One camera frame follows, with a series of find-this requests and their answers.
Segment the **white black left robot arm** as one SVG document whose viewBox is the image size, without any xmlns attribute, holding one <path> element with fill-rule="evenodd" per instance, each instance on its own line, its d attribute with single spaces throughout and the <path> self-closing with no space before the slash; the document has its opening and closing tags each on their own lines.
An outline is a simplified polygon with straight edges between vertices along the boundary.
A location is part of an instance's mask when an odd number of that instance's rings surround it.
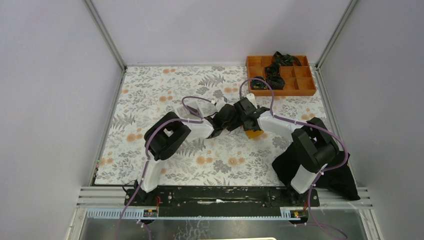
<svg viewBox="0 0 424 240">
<path fill-rule="evenodd" d="M 236 108 L 227 103 L 216 113 L 199 120 L 180 118 L 173 111 L 167 113 L 144 136 L 147 161 L 137 179 L 136 199 L 144 206 L 154 202 L 154 190 L 159 185 L 165 160 L 172 157 L 185 141 L 213 139 L 240 126 Z"/>
</svg>

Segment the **yellow leather card holder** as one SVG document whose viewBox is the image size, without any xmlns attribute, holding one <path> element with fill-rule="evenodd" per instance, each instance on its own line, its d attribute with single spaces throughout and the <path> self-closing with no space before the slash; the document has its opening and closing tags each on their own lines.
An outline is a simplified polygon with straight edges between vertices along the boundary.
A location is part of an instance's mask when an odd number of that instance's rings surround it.
<svg viewBox="0 0 424 240">
<path fill-rule="evenodd" d="M 254 126 L 252 129 L 245 130 L 244 132 L 249 139 L 257 138 L 264 133 L 259 125 Z"/>
</svg>

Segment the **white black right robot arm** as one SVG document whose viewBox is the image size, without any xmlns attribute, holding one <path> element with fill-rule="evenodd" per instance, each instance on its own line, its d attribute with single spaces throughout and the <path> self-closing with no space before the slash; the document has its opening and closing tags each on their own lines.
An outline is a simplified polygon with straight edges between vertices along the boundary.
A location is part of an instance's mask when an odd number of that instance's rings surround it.
<svg viewBox="0 0 424 240">
<path fill-rule="evenodd" d="M 307 199 L 306 191 L 315 184 L 317 176 L 324 173 L 324 168 L 339 153 L 341 139 L 328 131 L 316 117 L 308 122 L 301 122 L 273 114 L 267 107 L 257 108 L 250 103 L 247 106 L 236 103 L 234 107 L 245 130 L 262 130 L 291 136 L 295 161 L 299 163 L 299 167 L 289 181 L 292 189 L 287 191 L 286 198 L 293 206 L 301 205 Z"/>
</svg>

